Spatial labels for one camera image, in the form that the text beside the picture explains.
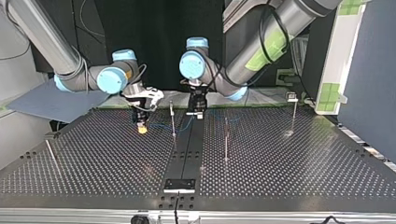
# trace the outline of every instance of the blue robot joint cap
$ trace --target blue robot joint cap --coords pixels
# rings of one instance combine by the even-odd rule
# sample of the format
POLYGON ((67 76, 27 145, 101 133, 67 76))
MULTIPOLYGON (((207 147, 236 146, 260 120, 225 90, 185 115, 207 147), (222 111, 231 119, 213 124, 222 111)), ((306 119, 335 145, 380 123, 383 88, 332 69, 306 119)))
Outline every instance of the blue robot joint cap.
POLYGON ((189 50, 181 56, 178 67, 183 77, 189 80, 197 79, 205 72, 205 60, 201 54, 189 50))
POLYGON ((113 58, 113 62, 128 61, 128 60, 136 61, 136 55, 134 55, 134 51, 131 49, 120 49, 120 50, 114 51, 111 56, 113 58))
POLYGON ((209 42, 204 37, 190 37, 187 39, 186 48, 209 48, 209 42))

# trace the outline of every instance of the metal bracket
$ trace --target metal bracket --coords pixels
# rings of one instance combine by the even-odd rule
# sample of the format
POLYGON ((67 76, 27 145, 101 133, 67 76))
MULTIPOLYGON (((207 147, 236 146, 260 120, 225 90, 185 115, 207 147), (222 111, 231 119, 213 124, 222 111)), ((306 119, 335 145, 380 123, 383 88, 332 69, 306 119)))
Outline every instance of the metal bracket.
POLYGON ((195 179, 167 179, 164 193, 194 193, 195 179))
POLYGON ((347 104, 347 97, 343 94, 340 94, 338 97, 338 102, 344 105, 347 104))
MULTIPOLYGON (((223 33, 233 27, 242 17, 245 16, 252 8, 265 5, 269 0, 233 0, 223 12, 223 33)), ((270 5, 278 7, 281 0, 271 1, 270 5)))

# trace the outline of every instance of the black cable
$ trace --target black cable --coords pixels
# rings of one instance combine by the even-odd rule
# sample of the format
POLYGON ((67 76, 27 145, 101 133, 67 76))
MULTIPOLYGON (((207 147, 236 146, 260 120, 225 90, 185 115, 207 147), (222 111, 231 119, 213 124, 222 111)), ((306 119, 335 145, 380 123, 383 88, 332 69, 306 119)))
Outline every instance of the black cable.
POLYGON ((326 217, 326 219, 324 219, 324 221, 322 221, 320 223, 311 222, 311 224, 328 224, 330 222, 330 220, 333 220, 337 224, 346 224, 345 222, 338 221, 337 218, 335 218, 334 216, 326 217))
POLYGON ((26 49, 23 53, 18 54, 18 55, 15 55, 15 56, 12 56, 12 57, 8 57, 8 58, 0 58, 0 61, 19 58, 19 57, 25 55, 25 54, 29 51, 30 46, 31 46, 31 45, 30 45, 30 41, 29 41, 29 44, 28 44, 28 46, 27 46, 27 49, 26 49))
POLYGON ((176 204, 175 204, 175 223, 178 224, 178 215, 177 215, 177 204, 178 204, 178 195, 177 195, 177 199, 176 199, 176 204))
MULTIPOLYGON (((276 21, 277 24, 279 25, 280 30, 282 31, 283 35, 285 36, 285 39, 286 39, 286 46, 285 46, 285 48, 283 48, 282 50, 283 50, 283 51, 286 51, 287 49, 290 48, 289 33, 288 33, 288 30, 287 30, 285 24, 283 24, 283 22, 282 22, 282 20, 280 19, 279 15, 277 15, 275 9, 274 9, 272 6, 269 5, 270 3, 271 3, 271 1, 268 1, 268 3, 266 4, 266 7, 267 7, 267 9, 269 9, 269 11, 271 12, 271 14, 273 15, 275 21, 276 21)), ((261 42, 261 45, 262 45, 262 51, 263 51, 263 53, 264 53, 264 56, 267 58, 268 62, 270 62, 270 64, 272 64, 272 63, 275 63, 275 61, 272 60, 271 57, 269 56, 269 53, 268 53, 268 51, 267 51, 267 49, 266 49, 266 47, 265 47, 265 44, 264 44, 264 41, 265 41, 265 40, 264 40, 264 35, 265 35, 265 33, 262 31, 262 26, 263 26, 263 24, 264 24, 264 22, 263 22, 264 15, 266 15, 266 10, 264 10, 264 11, 262 12, 261 19, 260 19, 260 22, 259 22, 259 37, 260 37, 260 42, 261 42)), ((233 81, 230 79, 230 77, 228 76, 226 70, 224 70, 224 74, 220 72, 221 66, 218 67, 218 73, 219 73, 228 83, 230 83, 231 85, 233 85, 233 86, 235 86, 235 87, 237 87, 237 88, 249 87, 249 86, 254 85, 257 81, 259 81, 259 79, 260 79, 260 78, 265 74, 265 72, 268 70, 270 64, 267 64, 267 65, 265 66, 265 68, 263 68, 262 71, 259 73, 259 75, 256 76, 256 78, 253 79, 253 81, 250 81, 250 82, 247 83, 247 84, 238 84, 238 83, 233 82, 233 81)))
POLYGON ((9 9, 9 1, 10 1, 10 0, 6 0, 5 3, 4 3, 4 11, 5 11, 5 14, 6 14, 8 20, 9 20, 12 24, 14 24, 15 28, 27 39, 27 41, 29 42, 29 44, 28 44, 26 50, 25 50, 23 53, 18 54, 18 55, 15 55, 15 56, 7 57, 7 58, 1 58, 0 61, 19 58, 19 57, 25 55, 25 54, 29 51, 29 49, 30 49, 30 47, 31 47, 31 43, 30 43, 29 38, 27 38, 26 34, 22 31, 21 27, 9 16, 9 10, 8 10, 8 9, 9 9))
POLYGON ((295 71, 296 72, 296 76, 300 79, 300 83, 303 86, 304 91, 308 95, 309 100, 312 102, 313 105, 316 105, 315 102, 314 102, 314 99, 311 97, 311 95, 309 94, 308 90, 306 89, 306 87, 305 87, 305 85, 303 83, 303 78, 301 77, 300 72, 298 71, 297 63, 295 62, 295 59, 294 59, 293 46, 292 45, 290 45, 290 51, 291 51, 291 61, 293 62, 293 66, 296 68, 296 71, 295 71))
POLYGON ((244 107, 247 106, 249 95, 250 95, 250 89, 247 90, 247 99, 245 100, 244 107))
POLYGON ((92 37, 92 39, 96 40, 96 42, 98 42, 99 44, 106 46, 104 42, 100 41, 96 36, 94 36, 93 34, 91 34, 90 32, 86 31, 85 29, 79 27, 76 25, 76 28, 78 28, 80 31, 84 32, 85 34, 89 35, 90 37, 92 37))

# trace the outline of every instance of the white wall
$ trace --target white wall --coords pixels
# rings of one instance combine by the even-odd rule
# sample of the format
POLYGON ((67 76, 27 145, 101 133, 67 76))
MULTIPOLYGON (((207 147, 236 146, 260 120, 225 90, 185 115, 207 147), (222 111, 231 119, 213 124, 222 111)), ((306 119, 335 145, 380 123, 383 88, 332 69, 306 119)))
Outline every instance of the white wall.
POLYGON ((49 120, 5 110, 4 105, 44 83, 29 42, 0 10, 0 169, 43 141, 49 120))

